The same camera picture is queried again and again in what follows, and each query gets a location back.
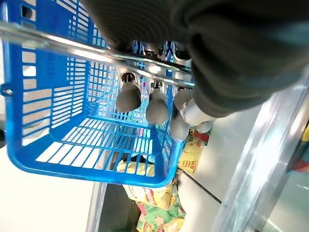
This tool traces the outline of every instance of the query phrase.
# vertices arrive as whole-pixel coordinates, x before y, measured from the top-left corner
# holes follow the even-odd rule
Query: plastic grid
[[[102,35],[94,25],[92,44],[108,47]],[[87,90],[87,114],[102,118],[114,118],[127,122],[148,125],[145,112],[148,105],[147,85],[141,77],[141,106],[128,113],[117,111],[116,99],[120,93],[120,85],[116,69],[113,65],[91,62]]]

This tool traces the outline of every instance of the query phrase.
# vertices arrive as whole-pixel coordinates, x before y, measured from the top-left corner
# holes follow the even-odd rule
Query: basket rivet
[[[12,91],[11,89],[9,89],[9,88],[5,88],[5,89],[3,90],[3,93],[4,93],[5,95],[7,95],[7,96],[12,96],[12,95],[13,95],[13,91]]]

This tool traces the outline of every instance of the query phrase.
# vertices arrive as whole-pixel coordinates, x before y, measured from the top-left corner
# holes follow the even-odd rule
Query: refrigerator door
[[[212,232],[261,231],[288,179],[309,116],[309,69],[262,105]]]

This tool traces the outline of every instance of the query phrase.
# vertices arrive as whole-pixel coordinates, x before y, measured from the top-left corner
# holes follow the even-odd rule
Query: dark fabric sleeve
[[[295,83],[309,62],[308,0],[85,0],[114,47],[188,43],[194,99],[224,117]]]

